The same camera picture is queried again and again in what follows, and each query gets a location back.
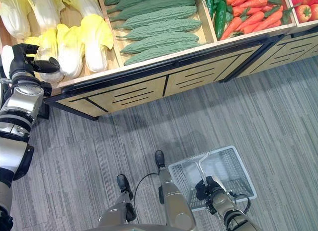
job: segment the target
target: chinese cabbage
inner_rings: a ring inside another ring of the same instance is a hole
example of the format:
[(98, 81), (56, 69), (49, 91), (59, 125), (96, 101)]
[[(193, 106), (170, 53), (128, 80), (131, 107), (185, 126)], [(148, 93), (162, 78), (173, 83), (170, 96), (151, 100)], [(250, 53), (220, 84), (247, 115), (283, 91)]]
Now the chinese cabbage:
[(107, 48), (114, 46), (109, 26), (98, 15), (86, 16), (80, 24), (87, 67), (94, 73), (107, 70)]
[(82, 17), (90, 15), (99, 15), (103, 17), (103, 13), (100, 9), (98, 0), (63, 0), (65, 3), (76, 8), (82, 15)]
[(60, 23), (60, 11), (65, 7), (62, 0), (28, 0), (42, 31), (55, 29)]
[(81, 39), (81, 27), (58, 24), (58, 49), (60, 72), (71, 78), (80, 75), (83, 68), (84, 43)]
[(15, 38), (30, 36), (27, 18), (31, 7), (27, 0), (0, 0), (0, 16), (7, 31)]
[[(24, 40), (27, 44), (37, 45), (39, 49), (34, 57), (35, 60), (49, 60), (50, 57), (58, 59), (57, 35), (55, 29), (44, 32), (39, 37), (29, 37)], [(50, 83), (58, 83), (63, 79), (61, 72), (50, 74), (39, 73), (40, 77)]]

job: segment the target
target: silver metal arm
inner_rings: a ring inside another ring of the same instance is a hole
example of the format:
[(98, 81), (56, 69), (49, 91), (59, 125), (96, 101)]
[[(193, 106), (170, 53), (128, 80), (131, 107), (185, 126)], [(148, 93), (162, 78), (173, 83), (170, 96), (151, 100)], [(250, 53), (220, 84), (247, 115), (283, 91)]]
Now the silver metal arm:
[(37, 46), (20, 44), (12, 48), (14, 59), (10, 67), (10, 79), (0, 78), (0, 83), (11, 83), (11, 88), (0, 97), (6, 99), (0, 110), (0, 230), (12, 228), (9, 216), (12, 204), (12, 181), (23, 177), (29, 170), (34, 148), (27, 142), (31, 127), (38, 115), (44, 95), (52, 88), (40, 82), (33, 70), (42, 66), (58, 69), (58, 63), (34, 62), (26, 54), (35, 54)]

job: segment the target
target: wooden panel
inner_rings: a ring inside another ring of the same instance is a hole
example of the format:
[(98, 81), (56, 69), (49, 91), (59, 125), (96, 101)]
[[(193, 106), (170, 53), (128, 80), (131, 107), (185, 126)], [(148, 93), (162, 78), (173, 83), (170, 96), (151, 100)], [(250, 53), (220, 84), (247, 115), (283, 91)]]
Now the wooden panel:
[(239, 77), (255, 74), (277, 66), (302, 60), (317, 54), (318, 33), (292, 38), (285, 37), (260, 59), (254, 62)]
[(164, 74), (98, 89), (58, 102), (97, 117), (161, 98), (166, 78)]
[(89, 99), (109, 112), (115, 112), (161, 98), (164, 83), (165, 77), (160, 77), (105, 94), (99, 94)]
[(179, 73), (169, 76), (165, 95), (172, 95), (225, 79), (259, 48), (260, 46), (255, 46), (179, 68)]

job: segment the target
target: produce display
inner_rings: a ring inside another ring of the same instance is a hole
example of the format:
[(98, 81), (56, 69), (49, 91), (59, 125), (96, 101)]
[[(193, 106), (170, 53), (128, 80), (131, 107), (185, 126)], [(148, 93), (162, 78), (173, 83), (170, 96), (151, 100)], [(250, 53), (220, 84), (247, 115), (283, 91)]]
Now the produce display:
[(292, 10), (284, 10), (282, 0), (206, 1), (218, 40), (288, 24)]
[[(61, 24), (60, 12), (65, 4), (80, 12), (83, 17), (80, 26), (68, 28)], [(27, 16), (32, 10), (41, 32), (37, 37), (30, 37)], [(114, 42), (98, 0), (0, 0), (0, 16), (13, 37), (39, 46), (36, 60), (53, 57), (59, 61), (60, 71), (39, 74), (43, 80), (57, 83), (64, 76), (78, 77), (84, 55), (91, 72), (107, 70), (107, 51)]]
[(318, 20), (318, 0), (292, 0), (299, 23)]
[(119, 40), (131, 42), (121, 50), (123, 54), (134, 55), (125, 65), (200, 45), (198, 36), (187, 33), (202, 25), (199, 20), (189, 19), (197, 12), (195, 0), (118, 0), (107, 12), (111, 22), (124, 20), (114, 25), (114, 29), (130, 30), (124, 36), (117, 36)]

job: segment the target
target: green chili pepper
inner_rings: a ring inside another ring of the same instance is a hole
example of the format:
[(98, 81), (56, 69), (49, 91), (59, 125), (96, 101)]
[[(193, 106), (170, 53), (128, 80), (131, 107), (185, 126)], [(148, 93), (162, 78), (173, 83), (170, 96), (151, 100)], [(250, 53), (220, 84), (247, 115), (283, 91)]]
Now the green chili pepper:
[(225, 28), (225, 20), (227, 15), (227, 5), (224, 0), (220, 1), (215, 14), (214, 29), (218, 40), (222, 37)]

